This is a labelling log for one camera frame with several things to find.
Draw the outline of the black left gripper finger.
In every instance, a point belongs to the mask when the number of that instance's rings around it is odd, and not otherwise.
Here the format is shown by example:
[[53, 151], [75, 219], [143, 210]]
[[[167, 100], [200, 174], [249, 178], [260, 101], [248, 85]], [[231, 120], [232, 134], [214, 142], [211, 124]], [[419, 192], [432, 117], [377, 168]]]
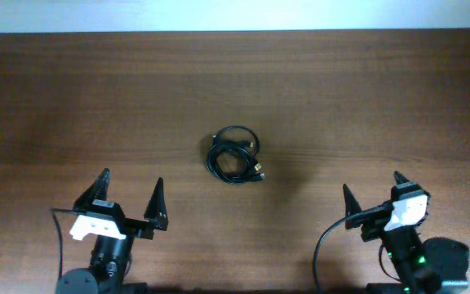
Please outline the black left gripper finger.
[[95, 200], [105, 201], [108, 197], [110, 170], [105, 168], [93, 184], [85, 190], [74, 202], [74, 211], [88, 210]]
[[153, 194], [144, 212], [144, 219], [157, 230], [167, 231], [169, 220], [164, 199], [164, 181], [158, 178]]

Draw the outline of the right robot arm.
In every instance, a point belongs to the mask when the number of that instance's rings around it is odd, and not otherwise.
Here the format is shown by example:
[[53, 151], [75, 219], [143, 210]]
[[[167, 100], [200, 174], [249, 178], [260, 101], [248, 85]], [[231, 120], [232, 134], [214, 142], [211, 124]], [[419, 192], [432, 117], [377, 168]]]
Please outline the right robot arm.
[[431, 194], [399, 171], [390, 199], [361, 209], [347, 185], [343, 186], [345, 228], [361, 230], [363, 242], [376, 239], [387, 251], [397, 273], [396, 283], [369, 283], [367, 293], [460, 293], [469, 287], [470, 249], [451, 238], [421, 240], [417, 229], [428, 217]]

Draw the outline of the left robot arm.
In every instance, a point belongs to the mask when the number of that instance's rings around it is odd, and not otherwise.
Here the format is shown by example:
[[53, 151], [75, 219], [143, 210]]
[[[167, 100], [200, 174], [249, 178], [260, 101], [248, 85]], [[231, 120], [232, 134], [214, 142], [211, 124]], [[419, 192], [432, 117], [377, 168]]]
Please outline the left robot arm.
[[108, 200], [110, 170], [105, 168], [96, 180], [74, 202], [71, 209], [52, 208], [51, 214], [68, 213], [77, 218], [69, 231], [82, 241], [95, 235], [95, 245], [86, 268], [63, 271], [59, 263], [56, 293], [146, 294], [146, 282], [125, 283], [133, 261], [131, 250], [138, 238], [151, 240], [156, 230], [169, 225], [164, 199], [164, 181], [157, 179], [143, 220], [126, 217], [120, 204]]

